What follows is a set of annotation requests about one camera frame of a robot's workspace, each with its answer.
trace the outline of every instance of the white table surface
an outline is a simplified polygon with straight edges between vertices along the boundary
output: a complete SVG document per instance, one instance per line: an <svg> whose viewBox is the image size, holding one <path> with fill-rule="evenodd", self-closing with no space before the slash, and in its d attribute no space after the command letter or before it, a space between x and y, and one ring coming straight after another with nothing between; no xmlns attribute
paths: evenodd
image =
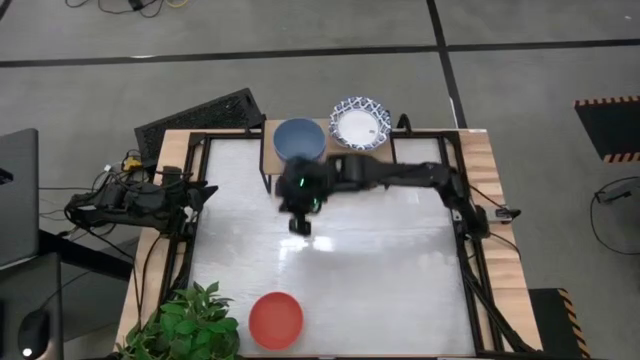
<svg viewBox="0 0 640 360"><path fill-rule="evenodd" d="M213 141L206 179L220 189L200 217L191 270L235 299L240 354L473 355L450 215L434 190L334 195L305 239L289 233L289 215L265 191L259 146ZM396 140L396 153L399 162L440 161L432 139ZM298 341L279 353L248 329L251 307L272 291L293 295L305 317Z"/></svg>

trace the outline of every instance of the red plate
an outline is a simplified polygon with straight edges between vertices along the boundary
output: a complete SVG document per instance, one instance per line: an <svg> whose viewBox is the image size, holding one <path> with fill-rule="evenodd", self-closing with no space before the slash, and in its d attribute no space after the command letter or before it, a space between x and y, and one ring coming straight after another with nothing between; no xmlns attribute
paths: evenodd
<svg viewBox="0 0 640 360"><path fill-rule="evenodd" d="M269 293L256 301L249 314L253 340L267 350L284 350L293 344L304 318L300 304L289 294Z"/></svg>

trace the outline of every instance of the white plate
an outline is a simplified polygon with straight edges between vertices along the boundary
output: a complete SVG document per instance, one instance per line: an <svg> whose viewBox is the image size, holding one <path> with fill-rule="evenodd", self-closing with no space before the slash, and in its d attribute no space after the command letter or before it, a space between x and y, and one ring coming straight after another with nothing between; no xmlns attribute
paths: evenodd
<svg viewBox="0 0 640 360"><path fill-rule="evenodd" d="M350 97L333 108L329 133L342 146L373 150L389 138L391 117L377 102Z"/></svg>

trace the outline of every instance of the black floor stripe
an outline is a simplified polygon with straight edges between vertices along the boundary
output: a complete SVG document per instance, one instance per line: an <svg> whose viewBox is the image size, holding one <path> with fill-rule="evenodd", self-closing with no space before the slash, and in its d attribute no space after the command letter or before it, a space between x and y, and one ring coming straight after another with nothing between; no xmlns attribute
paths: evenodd
<svg viewBox="0 0 640 360"><path fill-rule="evenodd" d="M548 41L506 44L468 44L449 45L450 52L465 51L508 51L508 50L544 50L544 49L580 49L594 47L638 46L640 39L585 40L585 41Z"/></svg>
<svg viewBox="0 0 640 360"><path fill-rule="evenodd" d="M460 129L466 129L468 127L467 119L462 110L462 101L460 100L458 85L456 84L456 78L453 74L453 66L451 65L451 59L447 51L447 43L444 39L444 31L442 30L442 23L440 22L440 15L438 15L435 0L427 0L427 6L429 7L429 16L431 17L431 24L433 25L433 32L436 36L436 44L439 49L438 55L440 55L440 63L442 64L442 71L444 72L447 92L449 93L449 98L453 106L453 116L455 117L456 126Z"/></svg>
<svg viewBox="0 0 640 360"><path fill-rule="evenodd" d="M427 53L427 52L435 52L435 51L438 51L438 47L435 45L404 45L404 46L369 46L369 47L300 49L300 50L247 51L247 52L185 54L185 55L123 56L123 57L111 57L111 58L86 58L86 59L7 60L7 61L0 61L0 68L114 65L114 64L149 64L149 63L163 63L163 62L275 59L275 58L295 58L295 57L311 57L311 56L414 54L414 53Z"/></svg>
<svg viewBox="0 0 640 360"><path fill-rule="evenodd" d="M11 0L6 0L0 6L0 16L8 7ZM621 40L589 40L565 42L536 42L536 43L508 43L508 44L467 44L467 45L390 45L363 46L349 48L323 48L299 50L271 50L245 51L226 53L203 53L184 55L150 55L150 56L121 56L103 58L80 59L50 59L50 60L0 60L0 68L21 67L52 67L52 66L83 66L83 65L115 65L115 64L151 64L164 62L215 61L215 60L250 60L276 59L313 56L343 56L343 55L382 55L382 54L417 54L417 53L448 53L473 51L509 51L509 50L540 50L540 49L578 49L597 47L638 46L640 39Z"/></svg>
<svg viewBox="0 0 640 360"><path fill-rule="evenodd" d="M2 20L2 17L7 12L7 9L9 8L9 5L11 5L11 1L12 0L4 0L2 5L0 5L0 20Z"/></svg>

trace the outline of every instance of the potted plant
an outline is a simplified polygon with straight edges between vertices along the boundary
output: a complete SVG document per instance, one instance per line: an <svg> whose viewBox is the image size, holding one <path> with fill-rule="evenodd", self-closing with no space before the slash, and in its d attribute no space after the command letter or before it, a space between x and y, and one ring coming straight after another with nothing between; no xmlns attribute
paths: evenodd
<svg viewBox="0 0 640 360"><path fill-rule="evenodd" d="M217 291L217 282L176 290L176 299L160 306L142 330L140 324L131 329L126 346L116 344L122 359L233 360L240 347L238 321L227 317L232 300Z"/></svg>

